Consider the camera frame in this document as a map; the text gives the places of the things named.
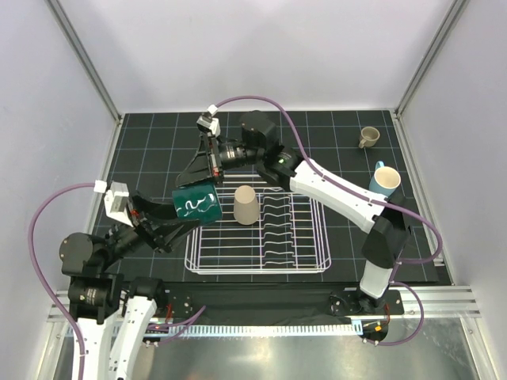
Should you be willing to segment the beige paper cup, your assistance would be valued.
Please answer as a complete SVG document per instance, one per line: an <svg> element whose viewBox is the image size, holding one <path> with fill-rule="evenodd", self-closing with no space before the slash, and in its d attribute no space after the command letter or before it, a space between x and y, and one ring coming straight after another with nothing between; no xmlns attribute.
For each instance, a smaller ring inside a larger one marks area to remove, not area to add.
<svg viewBox="0 0 507 380"><path fill-rule="evenodd" d="M242 185L234 192L234 219L241 225L254 224L260 216L260 208L255 190Z"/></svg>

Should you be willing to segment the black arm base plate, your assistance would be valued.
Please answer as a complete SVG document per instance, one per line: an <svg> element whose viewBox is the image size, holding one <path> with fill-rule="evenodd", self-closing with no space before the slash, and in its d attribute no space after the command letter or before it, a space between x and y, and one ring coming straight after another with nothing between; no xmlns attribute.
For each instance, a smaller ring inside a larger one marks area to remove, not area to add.
<svg viewBox="0 0 507 380"><path fill-rule="evenodd" d="M191 315L206 307L208 313L230 318L275 318L300 315L308 310L320 314L374 316L388 312L404 314L400 292L391 288L379 300L339 283L177 283L165 282L159 307L171 306L175 317Z"/></svg>

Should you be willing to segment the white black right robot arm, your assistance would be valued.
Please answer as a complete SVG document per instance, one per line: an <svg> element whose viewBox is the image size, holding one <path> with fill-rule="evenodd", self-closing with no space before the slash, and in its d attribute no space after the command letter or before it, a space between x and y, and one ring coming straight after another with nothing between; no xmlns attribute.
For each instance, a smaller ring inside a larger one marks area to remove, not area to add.
<svg viewBox="0 0 507 380"><path fill-rule="evenodd" d="M201 114L196 125L200 145L177 176L178 188L207 182L219 184L225 171L253 165L267 183L317 200L365 232L362 254L366 264L356 303L366 314L385 307L395 261L411 234L401 211L403 196L390 199L358 187L282 145L277 126L261 111L247 112L240 117L240 139L222 137L219 119L210 111Z"/></svg>

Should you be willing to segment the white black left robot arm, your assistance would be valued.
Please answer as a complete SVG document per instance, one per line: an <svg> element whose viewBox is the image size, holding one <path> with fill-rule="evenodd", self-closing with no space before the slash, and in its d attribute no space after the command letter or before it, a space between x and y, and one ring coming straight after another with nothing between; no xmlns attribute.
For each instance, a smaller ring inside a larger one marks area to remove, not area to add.
<svg viewBox="0 0 507 380"><path fill-rule="evenodd" d="M161 279L137 277L122 306L124 277L108 270L144 245L171 253L200 225L195 218L179 218L172 203L155 203L126 190L106 190L104 207L117 222L106 235L74 233L59 249L62 272L71 279L74 379L132 378L149 322L165 313L168 295Z"/></svg>

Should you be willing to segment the dark green mug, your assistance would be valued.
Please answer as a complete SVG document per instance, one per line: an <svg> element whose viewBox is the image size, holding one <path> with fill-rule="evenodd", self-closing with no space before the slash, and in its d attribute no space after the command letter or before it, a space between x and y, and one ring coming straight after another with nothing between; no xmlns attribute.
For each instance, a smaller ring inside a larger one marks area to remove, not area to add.
<svg viewBox="0 0 507 380"><path fill-rule="evenodd" d="M198 219L201 225L219 221L222 207L212 183L195 184L173 191L173 205L180 219Z"/></svg>

